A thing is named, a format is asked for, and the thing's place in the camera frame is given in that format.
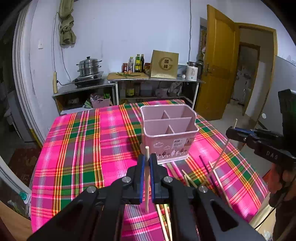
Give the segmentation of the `person right hand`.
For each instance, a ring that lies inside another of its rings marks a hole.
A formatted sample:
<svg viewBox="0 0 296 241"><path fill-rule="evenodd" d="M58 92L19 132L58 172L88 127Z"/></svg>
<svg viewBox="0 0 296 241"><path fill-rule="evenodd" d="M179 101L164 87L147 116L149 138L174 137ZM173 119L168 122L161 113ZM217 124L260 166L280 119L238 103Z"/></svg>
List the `person right hand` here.
<svg viewBox="0 0 296 241"><path fill-rule="evenodd" d="M270 192L268 202L271 207L276 207L281 201L295 200L295 167L285 170L272 163L267 186Z"/></svg>

